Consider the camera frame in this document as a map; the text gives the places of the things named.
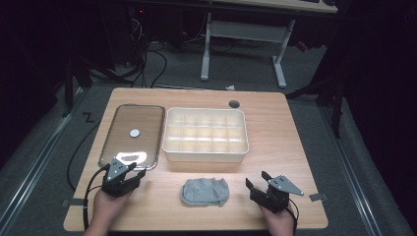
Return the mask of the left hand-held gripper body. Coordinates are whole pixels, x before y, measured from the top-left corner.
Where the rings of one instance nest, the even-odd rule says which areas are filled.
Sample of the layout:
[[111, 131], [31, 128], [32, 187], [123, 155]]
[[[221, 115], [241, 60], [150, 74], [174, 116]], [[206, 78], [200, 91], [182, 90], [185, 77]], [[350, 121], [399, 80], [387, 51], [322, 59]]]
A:
[[101, 190], [107, 195], [117, 198], [134, 191], [140, 183], [134, 183], [133, 178], [126, 179], [126, 175], [131, 172], [127, 165], [114, 157], [107, 165], [106, 174], [103, 177]]

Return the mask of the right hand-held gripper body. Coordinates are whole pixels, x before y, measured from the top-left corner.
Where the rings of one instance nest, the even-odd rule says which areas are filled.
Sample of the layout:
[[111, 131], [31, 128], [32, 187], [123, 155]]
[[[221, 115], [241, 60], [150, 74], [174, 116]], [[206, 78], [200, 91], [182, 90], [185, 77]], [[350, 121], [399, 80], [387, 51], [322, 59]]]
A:
[[279, 175], [267, 181], [267, 190], [260, 193], [251, 193], [250, 199], [258, 205], [272, 212], [280, 212], [288, 207], [289, 195], [304, 196], [304, 192], [295, 186], [284, 175]]

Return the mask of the grey sock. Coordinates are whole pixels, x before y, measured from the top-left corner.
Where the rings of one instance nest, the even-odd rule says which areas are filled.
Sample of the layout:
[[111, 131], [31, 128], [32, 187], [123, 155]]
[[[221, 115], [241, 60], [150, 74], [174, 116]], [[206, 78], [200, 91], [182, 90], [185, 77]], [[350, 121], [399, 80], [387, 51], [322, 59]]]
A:
[[189, 179], [181, 188], [180, 199], [188, 206], [222, 206], [229, 199], [227, 182], [215, 178]]

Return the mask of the white compartment storage box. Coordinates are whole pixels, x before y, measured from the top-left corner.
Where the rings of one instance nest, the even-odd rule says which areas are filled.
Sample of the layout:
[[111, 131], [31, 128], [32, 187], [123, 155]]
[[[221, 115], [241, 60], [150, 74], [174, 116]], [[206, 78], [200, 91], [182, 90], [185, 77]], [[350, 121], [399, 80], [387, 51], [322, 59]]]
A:
[[239, 109], [173, 107], [162, 149], [170, 161], [243, 161], [249, 152], [245, 114]]

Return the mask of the person's right hand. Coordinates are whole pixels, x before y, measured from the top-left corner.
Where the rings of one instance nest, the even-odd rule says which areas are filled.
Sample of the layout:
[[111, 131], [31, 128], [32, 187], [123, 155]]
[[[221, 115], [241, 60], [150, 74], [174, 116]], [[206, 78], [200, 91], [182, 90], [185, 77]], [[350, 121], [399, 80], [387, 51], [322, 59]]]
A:
[[273, 213], [260, 206], [260, 210], [266, 220], [268, 232], [271, 236], [294, 236], [294, 218], [291, 207], [283, 211]]

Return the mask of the person's left hand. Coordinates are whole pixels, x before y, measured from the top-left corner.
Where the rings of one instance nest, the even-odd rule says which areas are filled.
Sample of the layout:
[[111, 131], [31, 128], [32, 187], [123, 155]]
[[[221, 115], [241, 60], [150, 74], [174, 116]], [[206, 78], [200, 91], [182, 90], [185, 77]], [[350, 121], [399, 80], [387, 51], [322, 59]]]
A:
[[89, 226], [109, 228], [121, 213], [131, 195], [132, 192], [129, 192], [122, 197], [114, 198], [99, 190], [94, 196], [93, 216]]

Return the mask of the clear plastic box lid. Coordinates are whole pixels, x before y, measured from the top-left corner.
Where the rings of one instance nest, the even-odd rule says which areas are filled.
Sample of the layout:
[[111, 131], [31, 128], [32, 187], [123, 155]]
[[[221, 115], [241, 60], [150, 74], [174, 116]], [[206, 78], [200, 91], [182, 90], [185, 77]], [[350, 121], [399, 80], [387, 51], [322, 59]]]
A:
[[116, 108], [98, 164], [116, 157], [136, 171], [157, 166], [165, 109], [158, 105], [123, 104]]

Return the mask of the black metal stand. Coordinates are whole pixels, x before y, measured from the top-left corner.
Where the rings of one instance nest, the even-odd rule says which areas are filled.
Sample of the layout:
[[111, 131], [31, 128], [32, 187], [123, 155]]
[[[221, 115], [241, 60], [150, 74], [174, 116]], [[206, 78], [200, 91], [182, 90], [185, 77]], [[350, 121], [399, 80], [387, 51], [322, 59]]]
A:
[[293, 99], [302, 94], [316, 93], [318, 95], [316, 103], [319, 106], [332, 106], [331, 130], [337, 138], [340, 138], [339, 124], [345, 82], [344, 67], [321, 65], [307, 86], [287, 94], [286, 98]]
[[90, 70], [96, 70], [100, 74], [104, 75], [108, 79], [117, 83], [128, 84], [129, 81], [125, 80], [122, 76], [116, 75], [110, 72], [108, 69], [100, 66], [99, 64], [91, 61], [87, 57], [81, 55], [72, 55], [69, 57], [65, 64], [65, 77], [64, 77], [64, 98], [65, 98], [65, 110], [64, 117], [67, 117], [75, 108], [75, 93], [74, 93], [74, 81], [77, 81], [81, 88], [89, 89], [92, 86], [92, 79], [89, 76]]

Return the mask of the desk with white legs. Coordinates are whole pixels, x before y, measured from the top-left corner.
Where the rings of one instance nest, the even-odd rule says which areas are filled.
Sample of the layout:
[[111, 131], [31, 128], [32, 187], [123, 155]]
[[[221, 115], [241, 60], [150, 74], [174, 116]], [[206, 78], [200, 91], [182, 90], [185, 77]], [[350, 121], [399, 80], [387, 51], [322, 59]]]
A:
[[[279, 10], [288, 14], [336, 14], [337, 7], [328, 0], [209, 0], [208, 4], [222, 2], [243, 7], [260, 7], [267, 10]], [[201, 80], [209, 79], [210, 41], [216, 37], [245, 39], [279, 43], [278, 54], [271, 57], [277, 84], [281, 89], [286, 88], [286, 80], [282, 71], [281, 60], [288, 41], [293, 32], [296, 20], [290, 17], [283, 27], [267, 26], [265, 24], [238, 23], [233, 21], [213, 20], [207, 13], [205, 51], [203, 54]]]

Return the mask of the metal floor rail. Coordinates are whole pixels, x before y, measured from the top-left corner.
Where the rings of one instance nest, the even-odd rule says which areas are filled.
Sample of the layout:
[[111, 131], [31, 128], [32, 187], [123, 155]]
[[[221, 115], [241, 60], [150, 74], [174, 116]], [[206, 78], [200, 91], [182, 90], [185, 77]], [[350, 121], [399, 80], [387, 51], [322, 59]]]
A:
[[83, 138], [89, 124], [81, 113], [86, 88], [78, 88], [75, 108], [64, 117], [59, 101], [30, 130], [0, 170], [0, 236], [55, 234], [63, 231], [80, 177]]
[[341, 165], [342, 173], [351, 192], [352, 198], [362, 218], [364, 226], [369, 236], [383, 236], [381, 228], [373, 214], [368, 198], [356, 176], [356, 173], [350, 163], [348, 155], [340, 138], [333, 131], [329, 111], [326, 108], [319, 107], [319, 112], [326, 123], [326, 127], [335, 146], [337, 156]]

